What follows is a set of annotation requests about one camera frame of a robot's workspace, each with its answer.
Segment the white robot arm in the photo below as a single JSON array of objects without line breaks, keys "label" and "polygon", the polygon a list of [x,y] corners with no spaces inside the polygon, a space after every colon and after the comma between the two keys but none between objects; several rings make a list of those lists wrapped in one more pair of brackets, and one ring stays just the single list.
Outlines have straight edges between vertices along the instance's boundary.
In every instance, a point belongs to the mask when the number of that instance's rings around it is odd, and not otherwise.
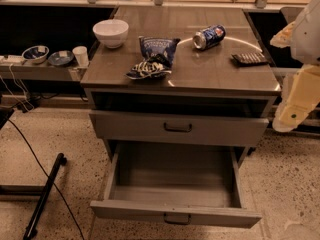
[{"label": "white robot arm", "polygon": [[289,47],[291,57],[303,66],[283,80],[282,101],[272,127],[278,132],[297,128],[320,103],[320,0],[311,0],[297,18],[270,40]]}]

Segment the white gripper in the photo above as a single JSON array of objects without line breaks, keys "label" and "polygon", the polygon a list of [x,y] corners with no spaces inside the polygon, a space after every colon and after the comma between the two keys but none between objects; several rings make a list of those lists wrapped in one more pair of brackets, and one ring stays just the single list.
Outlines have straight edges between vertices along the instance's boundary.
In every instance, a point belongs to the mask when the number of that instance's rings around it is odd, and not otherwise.
[{"label": "white gripper", "polygon": [[295,74],[288,74],[283,81],[281,98],[272,127],[277,132],[289,132],[320,103],[320,66],[305,64]]}]

